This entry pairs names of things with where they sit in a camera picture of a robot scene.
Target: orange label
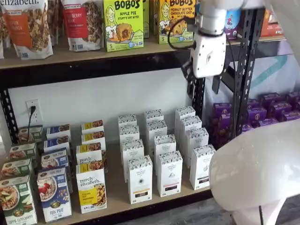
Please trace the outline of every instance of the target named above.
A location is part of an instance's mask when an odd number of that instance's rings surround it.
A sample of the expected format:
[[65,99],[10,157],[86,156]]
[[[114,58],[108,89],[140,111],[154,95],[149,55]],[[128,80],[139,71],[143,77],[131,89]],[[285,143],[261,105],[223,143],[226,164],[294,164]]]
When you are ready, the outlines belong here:
[[21,10],[7,11],[4,14],[7,29],[13,43],[18,46],[31,48],[32,42],[29,34],[27,15]]

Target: electrical outlet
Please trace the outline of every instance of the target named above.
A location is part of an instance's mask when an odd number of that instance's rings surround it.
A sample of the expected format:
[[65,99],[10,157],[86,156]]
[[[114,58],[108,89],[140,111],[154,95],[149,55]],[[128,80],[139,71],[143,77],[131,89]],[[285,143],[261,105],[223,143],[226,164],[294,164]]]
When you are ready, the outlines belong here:
[[28,100],[25,103],[26,103],[26,107],[27,107],[28,119],[30,117],[30,107],[31,106],[36,107],[36,110],[34,111],[32,117],[31,117],[30,125],[42,125],[43,118],[42,118],[41,107],[39,105],[38,99]]

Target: yellow bobo's box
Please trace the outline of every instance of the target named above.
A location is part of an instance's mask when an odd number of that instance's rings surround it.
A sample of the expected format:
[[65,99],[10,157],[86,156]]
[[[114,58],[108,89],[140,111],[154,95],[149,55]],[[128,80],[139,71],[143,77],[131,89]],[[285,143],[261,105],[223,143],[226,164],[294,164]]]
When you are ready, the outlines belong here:
[[104,0],[108,52],[144,46],[143,0]]
[[[158,0],[158,36],[159,43],[168,43],[168,34],[171,27],[184,16],[195,16],[196,0]],[[188,25],[185,21],[178,23],[170,35],[171,43],[187,42],[193,40],[193,33],[188,32]]]

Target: power cord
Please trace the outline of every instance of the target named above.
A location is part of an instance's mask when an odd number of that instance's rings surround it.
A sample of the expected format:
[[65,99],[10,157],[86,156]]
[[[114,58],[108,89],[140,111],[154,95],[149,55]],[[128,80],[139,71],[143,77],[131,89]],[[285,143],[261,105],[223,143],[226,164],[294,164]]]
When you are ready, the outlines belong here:
[[35,110],[36,110],[36,107],[34,105],[30,107],[30,116],[29,116],[29,122],[28,122],[27,141],[26,142],[28,142],[28,140],[29,140],[30,122],[31,122],[31,117],[32,117],[33,113],[35,112]]

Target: floor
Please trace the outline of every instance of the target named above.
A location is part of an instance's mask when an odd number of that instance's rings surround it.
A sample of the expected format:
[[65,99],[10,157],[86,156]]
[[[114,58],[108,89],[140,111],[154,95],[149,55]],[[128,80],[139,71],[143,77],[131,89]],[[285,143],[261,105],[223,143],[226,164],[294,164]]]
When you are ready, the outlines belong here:
[[[230,213],[214,199],[197,202],[118,225],[232,225]],[[278,216],[277,225],[300,225],[300,195],[289,198]]]

